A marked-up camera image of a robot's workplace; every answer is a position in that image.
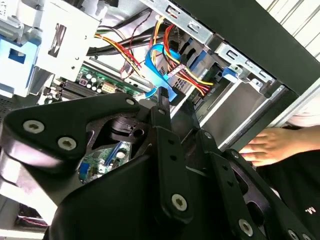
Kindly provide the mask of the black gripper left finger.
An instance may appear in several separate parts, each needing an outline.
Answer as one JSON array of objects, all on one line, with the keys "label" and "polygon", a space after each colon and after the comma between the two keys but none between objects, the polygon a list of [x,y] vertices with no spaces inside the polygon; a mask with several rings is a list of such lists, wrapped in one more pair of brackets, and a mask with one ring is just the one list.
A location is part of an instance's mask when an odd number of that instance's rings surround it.
[{"label": "black gripper left finger", "polygon": [[132,143],[133,160],[152,116],[171,121],[163,87],[151,108],[118,92],[10,112],[0,130],[1,194],[51,222],[63,200],[85,185],[78,179],[81,160],[121,141]]}]

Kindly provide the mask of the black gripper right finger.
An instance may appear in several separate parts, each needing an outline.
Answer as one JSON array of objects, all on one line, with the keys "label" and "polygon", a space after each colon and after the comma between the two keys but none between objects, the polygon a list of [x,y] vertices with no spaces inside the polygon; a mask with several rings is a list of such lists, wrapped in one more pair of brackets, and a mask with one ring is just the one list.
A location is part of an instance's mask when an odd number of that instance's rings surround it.
[{"label": "black gripper right finger", "polygon": [[218,149],[214,137],[200,128],[191,101],[181,111],[197,238],[315,239],[314,151],[254,167],[237,151]]}]

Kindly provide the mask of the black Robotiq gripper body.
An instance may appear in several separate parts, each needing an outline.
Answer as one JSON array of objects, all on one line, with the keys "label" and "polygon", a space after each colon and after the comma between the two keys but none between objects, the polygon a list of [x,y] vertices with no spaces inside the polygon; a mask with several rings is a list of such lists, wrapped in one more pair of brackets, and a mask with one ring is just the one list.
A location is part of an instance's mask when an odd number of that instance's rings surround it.
[{"label": "black Robotiq gripper body", "polygon": [[69,194],[47,240],[203,240],[196,237],[187,161],[168,117],[152,116],[137,157]]}]

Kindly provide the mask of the bare person's hand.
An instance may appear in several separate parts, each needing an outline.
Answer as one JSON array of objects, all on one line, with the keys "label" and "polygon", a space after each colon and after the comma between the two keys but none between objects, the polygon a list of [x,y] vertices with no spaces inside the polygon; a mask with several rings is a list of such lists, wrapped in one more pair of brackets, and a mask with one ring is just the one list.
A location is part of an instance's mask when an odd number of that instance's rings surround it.
[{"label": "bare person's hand", "polygon": [[285,128],[266,128],[239,153],[255,167],[278,163],[306,150],[305,131]]}]

